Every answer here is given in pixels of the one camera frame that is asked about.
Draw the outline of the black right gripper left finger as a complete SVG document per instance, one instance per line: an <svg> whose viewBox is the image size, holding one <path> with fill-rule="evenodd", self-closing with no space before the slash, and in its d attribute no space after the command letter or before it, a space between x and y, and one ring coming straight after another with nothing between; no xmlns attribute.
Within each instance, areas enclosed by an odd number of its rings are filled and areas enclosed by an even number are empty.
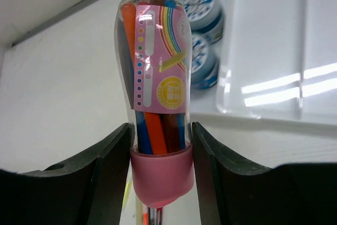
<svg viewBox="0 0 337 225"><path fill-rule="evenodd" d="M131 137L125 123L45 170L2 170L1 224L119 224Z"/></svg>

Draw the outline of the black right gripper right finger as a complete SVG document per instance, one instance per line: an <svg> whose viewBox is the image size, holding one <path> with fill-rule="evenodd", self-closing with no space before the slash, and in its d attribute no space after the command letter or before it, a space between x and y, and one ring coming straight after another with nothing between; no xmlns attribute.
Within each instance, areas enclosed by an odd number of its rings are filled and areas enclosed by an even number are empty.
<svg viewBox="0 0 337 225"><path fill-rule="evenodd" d="M202 224L336 224L336 164L253 162L192 124Z"/></svg>

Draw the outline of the blue cleaning gel jar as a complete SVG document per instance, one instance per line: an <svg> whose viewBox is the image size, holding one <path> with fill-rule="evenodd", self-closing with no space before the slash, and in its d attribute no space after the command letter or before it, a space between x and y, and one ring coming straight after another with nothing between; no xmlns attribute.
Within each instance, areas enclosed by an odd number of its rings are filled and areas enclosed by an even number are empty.
<svg viewBox="0 0 337 225"><path fill-rule="evenodd" d="M192 34L192 49L191 88L209 89L218 80L219 58L201 34Z"/></svg>
<svg viewBox="0 0 337 225"><path fill-rule="evenodd" d="M181 0L192 32L203 35L210 44L223 36L225 14L220 0Z"/></svg>

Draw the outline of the clear marker tube pink cap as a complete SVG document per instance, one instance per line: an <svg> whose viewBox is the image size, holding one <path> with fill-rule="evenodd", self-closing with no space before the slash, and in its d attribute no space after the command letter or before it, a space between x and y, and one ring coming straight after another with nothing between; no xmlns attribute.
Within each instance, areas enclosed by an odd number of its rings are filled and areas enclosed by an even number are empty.
<svg viewBox="0 0 337 225"><path fill-rule="evenodd" d="M164 207L194 184L190 123L192 33L181 0L122 0L115 51L132 128L137 197Z"/></svg>

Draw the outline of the red gel pen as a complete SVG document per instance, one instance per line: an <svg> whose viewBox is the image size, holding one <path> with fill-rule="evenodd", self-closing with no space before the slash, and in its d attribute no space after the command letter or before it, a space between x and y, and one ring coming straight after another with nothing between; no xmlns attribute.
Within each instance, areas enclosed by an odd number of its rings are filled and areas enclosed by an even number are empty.
<svg viewBox="0 0 337 225"><path fill-rule="evenodd" d="M162 225L163 224L163 208L148 208L148 224Z"/></svg>

